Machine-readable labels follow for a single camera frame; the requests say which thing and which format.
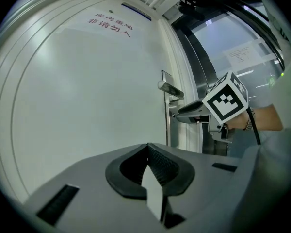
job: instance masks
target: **person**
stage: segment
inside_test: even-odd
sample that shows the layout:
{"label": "person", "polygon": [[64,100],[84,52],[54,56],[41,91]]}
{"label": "person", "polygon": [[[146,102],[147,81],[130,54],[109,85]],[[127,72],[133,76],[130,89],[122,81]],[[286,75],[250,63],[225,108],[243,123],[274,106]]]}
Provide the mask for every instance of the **person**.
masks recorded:
{"label": "person", "polygon": [[[291,28],[271,0],[262,0],[269,18],[272,33],[277,38],[286,66],[285,75],[274,86],[273,104],[254,108],[257,130],[280,131],[291,129]],[[248,129],[250,119],[246,111],[226,122],[229,129]]]}

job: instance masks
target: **watch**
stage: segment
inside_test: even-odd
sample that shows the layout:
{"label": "watch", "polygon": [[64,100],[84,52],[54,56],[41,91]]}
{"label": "watch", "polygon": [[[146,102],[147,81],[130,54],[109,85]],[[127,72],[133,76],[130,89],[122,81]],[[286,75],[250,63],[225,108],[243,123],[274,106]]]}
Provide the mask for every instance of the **watch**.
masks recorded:
{"label": "watch", "polygon": [[[250,108],[250,110],[251,110],[253,119],[256,119],[256,114],[254,113],[254,110],[251,108]],[[247,127],[244,130],[252,130],[252,122],[250,120],[250,117],[249,117],[248,122],[247,122]]]}

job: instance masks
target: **hand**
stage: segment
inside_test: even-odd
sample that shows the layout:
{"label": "hand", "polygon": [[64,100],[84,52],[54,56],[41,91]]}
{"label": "hand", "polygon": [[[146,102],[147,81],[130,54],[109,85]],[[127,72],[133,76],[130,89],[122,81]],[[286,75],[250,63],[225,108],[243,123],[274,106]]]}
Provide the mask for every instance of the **hand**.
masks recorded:
{"label": "hand", "polygon": [[249,120],[249,115],[246,111],[240,113],[238,116],[226,122],[227,128],[231,129],[245,129]]}

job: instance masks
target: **black slot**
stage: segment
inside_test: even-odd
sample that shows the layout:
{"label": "black slot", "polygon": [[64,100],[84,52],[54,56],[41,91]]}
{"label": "black slot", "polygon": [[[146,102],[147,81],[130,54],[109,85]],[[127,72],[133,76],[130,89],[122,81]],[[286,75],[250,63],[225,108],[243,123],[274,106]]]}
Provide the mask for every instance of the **black slot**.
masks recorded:
{"label": "black slot", "polygon": [[50,225],[55,225],[57,220],[72,201],[79,188],[65,185],[38,213],[37,216]]}
{"label": "black slot", "polygon": [[227,165],[227,164],[223,164],[223,163],[214,163],[212,165],[213,167],[216,167],[218,169],[222,169],[222,170],[225,170],[225,171],[229,171],[229,172],[235,172],[237,167],[236,166],[232,166],[232,165]]}

